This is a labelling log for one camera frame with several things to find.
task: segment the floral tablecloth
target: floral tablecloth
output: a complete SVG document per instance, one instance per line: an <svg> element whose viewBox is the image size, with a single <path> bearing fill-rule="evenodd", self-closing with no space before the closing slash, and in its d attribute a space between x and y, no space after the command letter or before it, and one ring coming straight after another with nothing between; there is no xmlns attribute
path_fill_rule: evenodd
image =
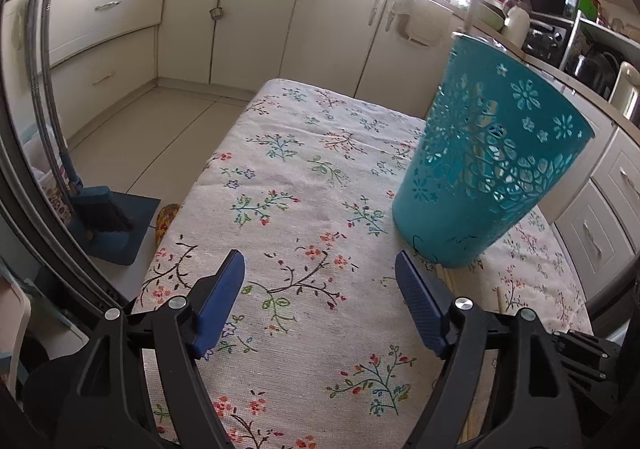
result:
<svg viewBox="0 0 640 449"><path fill-rule="evenodd" d="M420 342L394 279L396 254L410 248L391 202L423 127L380 106L273 80L191 189L136 311L186 294L230 249L244 254L244 286L217 346L198 363L236 447L405 442L442 367ZM534 308L549 330L590 332L580 285L537 209L448 275L454 291L485 309L497 311L499 296L507 313ZM173 439L152 355L145 367L158 429ZM477 426L479 413L470 419Z"/></svg>

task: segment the basket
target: basket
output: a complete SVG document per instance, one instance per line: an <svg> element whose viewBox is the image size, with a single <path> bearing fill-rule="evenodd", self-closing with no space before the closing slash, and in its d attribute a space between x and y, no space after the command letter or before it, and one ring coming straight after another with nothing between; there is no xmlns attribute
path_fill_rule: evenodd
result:
<svg viewBox="0 0 640 449"><path fill-rule="evenodd" d="M392 206L404 239L445 267L469 264L513 227L594 137L542 77L481 39L455 36Z"/></svg>

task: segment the blue gripper pad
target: blue gripper pad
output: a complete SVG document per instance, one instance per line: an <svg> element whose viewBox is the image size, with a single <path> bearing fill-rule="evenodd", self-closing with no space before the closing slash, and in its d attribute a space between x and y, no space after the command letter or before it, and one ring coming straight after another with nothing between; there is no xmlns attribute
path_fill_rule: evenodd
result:
<svg viewBox="0 0 640 449"><path fill-rule="evenodd" d="M430 275L437 279L435 273L430 272ZM444 321L448 323L449 319L436 304L404 251L396 255L396 281L423 344L438 357L441 356L450 346L444 325Z"/></svg>
<svg viewBox="0 0 640 449"><path fill-rule="evenodd" d="M194 355L199 359L218 342L226 318L236 302L244 282L244 256L238 251L232 251L216 276L216 284L198 314L196 338L191 344Z"/></svg>

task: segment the broom handle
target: broom handle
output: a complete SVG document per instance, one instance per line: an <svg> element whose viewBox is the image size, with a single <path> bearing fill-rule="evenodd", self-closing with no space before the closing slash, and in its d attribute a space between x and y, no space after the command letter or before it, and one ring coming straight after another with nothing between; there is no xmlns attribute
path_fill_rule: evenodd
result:
<svg viewBox="0 0 640 449"><path fill-rule="evenodd" d="M66 147L65 137L60 127L60 118L56 99L53 95L53 82L51 81L51 64L49 61L49 20L50 20L51 0L42 0L42 14L40 18L40 60L42 62L42 84L44 86L44 100L49 112L49 121L53 129L53 136L58 145L60 160L65 168L66 175L73 185L78 184L78 174L74 169L69 150Z"/></svg>
<svg viewBox="0 0 640 449"><path fill-rule="evenodd" d="M33 111L36 117L36 125L38 127L38 134L40 135L40 140L42 141L42 146L44 148L45 156L47 157L47 161L49 162L49 167L51 168L51 172L53 174L53 178L58 185L58 189L60 190L60 194L62 200L65 204L68 205L69 209L72 209L71 202L69 199L68 188L66 187L65 181L60 174L60 170L58 168L58 161L56 159L56 155L53 151L53 147L51 146L51 141L49 139L49 132L47 131L47 122L44 117L44 111L42 109L42 100L40 99L40 84L38 82L38 60L36 56L36 35L37 35L37 24L38 24L38 1L39 0L29 0L27 5L27 19L26 19L26 30L24 33L24 39L26 41L26 69L27 74L29 76L30 88L31 88L31 98L33 100ZM49 44L47 43L47 54L49 50Z"/></svg>

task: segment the metal screw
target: metal screw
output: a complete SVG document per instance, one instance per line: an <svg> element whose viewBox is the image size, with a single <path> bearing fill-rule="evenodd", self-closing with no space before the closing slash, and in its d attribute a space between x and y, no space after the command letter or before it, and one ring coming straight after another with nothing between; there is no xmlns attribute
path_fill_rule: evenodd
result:
<svg viewBox="0 0 640 449"><path fill-rule="evenodd" d="M120 311L117 308L110 308L104 313L104 318L107 321L113 321L120 317Z"/></svg>
<svg viewBox="0 0 640 449"><path fill-rule="evenodd" d="M172 297L169 300L169 308L173 308L174 310L180 310L180 308L182 308L186 304L187 304L187 300L183 298L181 295Z"/></svg>
<svg viewBox="0 0 640 449"><path fill-rule="evenodd" d="M525 321L533 321L537 317L536 313L530 308L521 308L520 309L520 316Z"/></svg>
<svg viewBox="0 0 640 449"><path fill-rule="evenodd" d="M460 310L469 310L473 305L474 302L468 297L459 297L456 299L456 306L460 308Z"/></svg>

